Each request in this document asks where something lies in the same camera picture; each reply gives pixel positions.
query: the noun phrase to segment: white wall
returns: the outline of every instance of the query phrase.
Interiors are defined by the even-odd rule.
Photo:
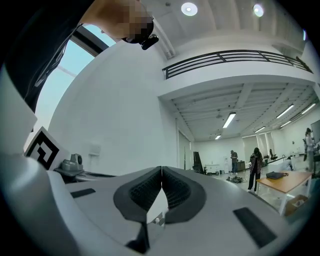
[[[282,130],[273,130],[272,138],[274,152],[278,157],[281,155],[289,156],[293,153],[304,154],[305,147],[303,139],[307,128],[311,129],[311,124],[320,120],[320,106],[316,107],[298,121],[288,124]]]
[[[316,77],[316,82],[320,83],[320,58],[310,40],[304,45],[301,60],[312,70]]]
[[[74,79],[59,102],[48,131],[86,171],[124,175],[155,166],[177,166],[175,118],[159,101],[163,61],[154,47],[119,42]],[[89,157],[89,143],[101,145]],[[167,208],[161,191],[148,213]]]
[[[227,158],[231,171],[231,150],[237,152],[239,161],[245,160],[244,143],[241,137],[194,143],[194,151],[199,152],[202,166],[220,165],[220,170],[224,170],[225,158]]]

